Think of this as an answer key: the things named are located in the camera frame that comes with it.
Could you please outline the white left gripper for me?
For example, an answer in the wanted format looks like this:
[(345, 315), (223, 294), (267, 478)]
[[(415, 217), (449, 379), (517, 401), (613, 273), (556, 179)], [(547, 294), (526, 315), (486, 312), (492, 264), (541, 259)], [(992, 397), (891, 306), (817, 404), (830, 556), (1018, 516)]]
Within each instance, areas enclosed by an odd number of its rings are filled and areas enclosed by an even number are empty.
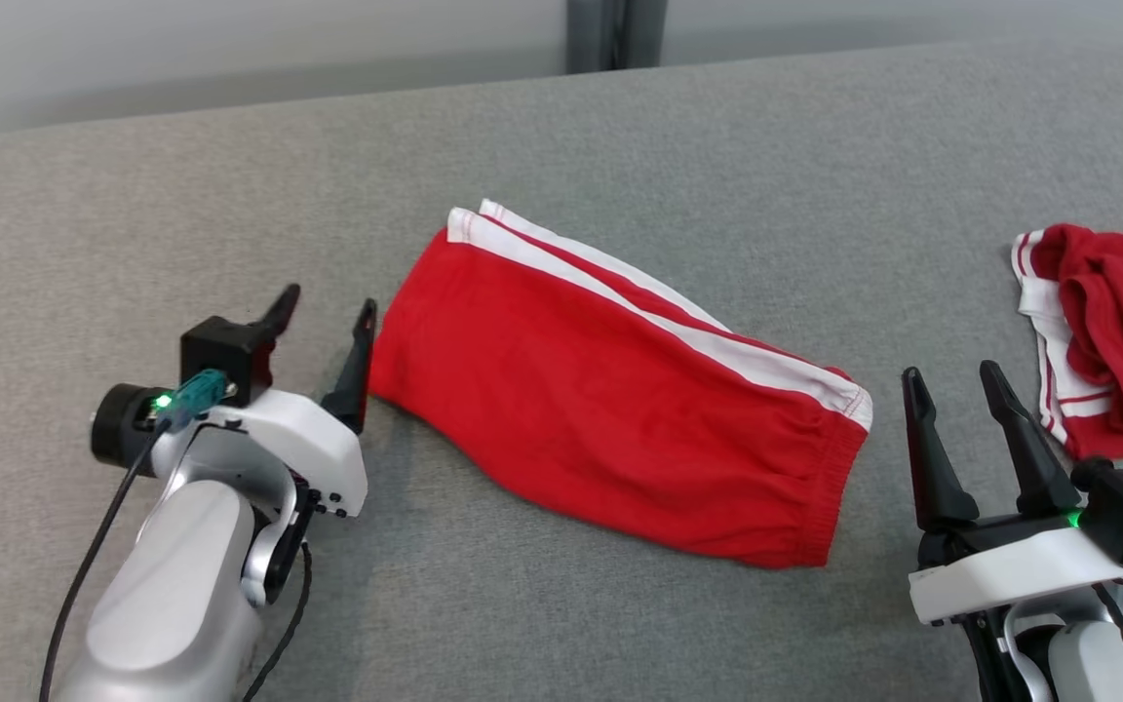
[[(287, 284), (257, 323), (253, 323), (253, 388), (275, 381), (271, 359), (287, 332), (300, 300), (300, 285)], [(162, 493), (199, 481), (230, 485), (259, 505), (298, 510), (313, 490), (318, 505), (338, 517), (360, 516), (368, 477), (360, 439), (366, 425), (371, 356), (378, 306), (366, 298), (351, 326), (351, 347), (328, 394), (318, 405), (270, 388), (250, 405), (213, 405), (186, 425), (168, 428), (152, 448), (157, 419), (174, 408), (170, 388), (116, 385), (91, 417), (90, 449), (104, 465), (129, 468), (143, 454), (139, 474), (156, 477)]]

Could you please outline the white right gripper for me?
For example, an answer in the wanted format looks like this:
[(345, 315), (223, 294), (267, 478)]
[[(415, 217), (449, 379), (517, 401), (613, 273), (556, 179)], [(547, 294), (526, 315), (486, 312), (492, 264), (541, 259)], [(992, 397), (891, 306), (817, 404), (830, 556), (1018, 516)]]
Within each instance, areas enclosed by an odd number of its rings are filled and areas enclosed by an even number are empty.
[(982, 361), (979, 374), (1017, 478), (1015, 516), (979, 519), (937, 431), (921, 371), (902, 372), (910, 483), (924, 532), (909, 592), (917, 621), (926, 624), (1123, 581), (1123, 565), (1080, 529), (1081, 512), (1074, 510), (1080, 494), (999, 364)]

